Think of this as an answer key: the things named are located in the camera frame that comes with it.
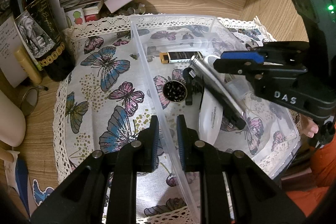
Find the small clear plastic box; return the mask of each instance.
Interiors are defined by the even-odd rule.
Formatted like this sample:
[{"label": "small clear plastic box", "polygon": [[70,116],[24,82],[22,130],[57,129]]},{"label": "small clear plastic box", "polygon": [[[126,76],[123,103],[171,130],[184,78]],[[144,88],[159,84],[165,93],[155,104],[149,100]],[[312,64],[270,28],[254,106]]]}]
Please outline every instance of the small clear plastic box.
[{"label": "small clear plastic box", "polygon": [[[191,26],[201,26],[193,30]],[[176,134],[176,117],[179,114],[185,116],[188,128],[197,130],[199,118],[199,103],[201,96],[193,95],[193,105],[185,106],[184,101],[180,104],[170,102],[168,106],[163,105],[160,101],[162,94],[158,93],[154,78],[161,81],[164,79],[174,79],[174,77],[181,77],[180,72],[189,66],[188,63],[173,63],[161,64],[158,57],[158,52],[172,52],[172,51],[200,51],[203,56],[210,54],[220,55],[223,51],[242,51],[246,50],[242,42],[238,40],[227,28],[225,28],[216,17],[199,16],[199,15],[145,15],[134,16],[131,19],[131,35],[132,40],[137,45],[138,54],[142,63],[146,78],[143,80],[147,84],[149,96],[152,98],[152,109],[159,119],[160,124],[160,138],[164,145],[164,150],[172,162],[175,169],[175,174],[178,180],[179,188],[184,197],[184,201],[192,214],[196,223],[199,222],[200,212],[200,193],[199,185],[191,187],[184,171],[182,170],[179,160],[179,148]],[[292,117],[286,108],[278,106],[282,117],[274,115],[274,124],[283,132],[290,131],[289,134],[282,134],[286,139],[286,145],[282,147],[280,153],[272,158],[272,166],[260,166],[266,173],[273,177],[285,162],[292,150],[296,147],[299,141],[299,134],[295,127]],[[270,127],[265,128],[265,131],[272,130]],[[225,149],[226,135],[229,132],[222,132],[218,136],[216,144],[220,150]],[[269,134],[267,142],[263,145],[272,145],[273,136]],[[262,151],[256,155],[250,155],[256,162],[267,157]]]}]

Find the gold chain pattern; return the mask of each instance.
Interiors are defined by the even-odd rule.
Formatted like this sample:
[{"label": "gold chain pattern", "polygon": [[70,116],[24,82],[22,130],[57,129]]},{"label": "gold chain pattern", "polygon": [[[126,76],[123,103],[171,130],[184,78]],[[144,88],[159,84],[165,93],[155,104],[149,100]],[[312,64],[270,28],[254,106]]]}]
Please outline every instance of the gold chain pattern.
[{"label": "gold chain pattern", "polygon": [[56,51],[52,52],[51,55],[47,56],[46,59],[43,59],[42,61],[39,61],[39,64],[41,67],[48,66],[54,60],[58,58],[58,56],[62,53],[62,51],[65,49],[64,42],[61,42],[61,44],[57,47]]}]

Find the wine bottle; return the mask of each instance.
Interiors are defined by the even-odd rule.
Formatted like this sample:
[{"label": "wine bottle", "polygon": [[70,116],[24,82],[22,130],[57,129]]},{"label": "wine bottle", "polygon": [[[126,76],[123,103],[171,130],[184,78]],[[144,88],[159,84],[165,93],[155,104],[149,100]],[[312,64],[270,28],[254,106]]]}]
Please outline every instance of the wine bottle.
[{"label": "wine bottle", "polygon": [[47,0],[10,0],[15,23],[28,49],[48,76],[64,80],[75,67]]}]

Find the elephant picture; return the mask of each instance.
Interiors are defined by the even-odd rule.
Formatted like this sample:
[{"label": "elephant picture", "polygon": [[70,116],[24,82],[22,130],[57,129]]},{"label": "elephant picture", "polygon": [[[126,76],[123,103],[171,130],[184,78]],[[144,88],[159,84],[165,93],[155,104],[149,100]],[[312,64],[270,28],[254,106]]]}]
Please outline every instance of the elephant picture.
[{"label": "elephant picture", "polygon": [[16,25],[35,58],[43,56],[55,45],[28,12],[22,13],[16,19]]}]

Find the clear plastic box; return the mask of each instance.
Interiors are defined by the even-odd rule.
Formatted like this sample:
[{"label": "clear plastic box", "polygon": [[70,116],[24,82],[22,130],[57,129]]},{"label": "clear plastic box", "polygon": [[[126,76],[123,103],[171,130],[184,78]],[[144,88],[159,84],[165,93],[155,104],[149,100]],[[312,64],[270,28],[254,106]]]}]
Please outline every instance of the clear plastic box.
[{"label": "clear plastic box", "polygon": [[[152,106],[159,119],[162,142],[165,152],[169,155],[184,201],[189,207],[195,222],[199,222],[199,181],[189,184],[179,160],[179,151],[176,134],[176,117],[185,116],[187,126],[197,130],[199,118],[200,94],[193,95],[193,105],[185,106],[184,101],[173,103],[165,100],[162,94],[162,85],[168,80],[182,80],[182,70],[189,66],[188,63],[162,64],[159,52],[172,51],[200,51],[203,56],[210,54],[220,55],[223,51],[246,50],[227,28],[216,17],[197,15],[145,15],[134,16],[131,20],[132,39],[137,45],[142,67],[147,83],[148,95],[152,98]],[[264,104],[269,108],[264,113],[264,118],[269,119],[262,127],[262,137],[259,140],[260,150],[251,151],[247,146],[248,132],[230,132],[225,130],[225,122],[221,128],[215,147],[223,151],[241,149],[247,153],[270,177],[279,170],[286,158],[298,143],[299,134],[293,123],[292,117],[286,108],[270,105],[270,102],[253,97],[248,92],[240,100],[242,107],[248,104]],[[260,127],[256,124],[254,109],[246,107],[247,117],[253,128]]]}]

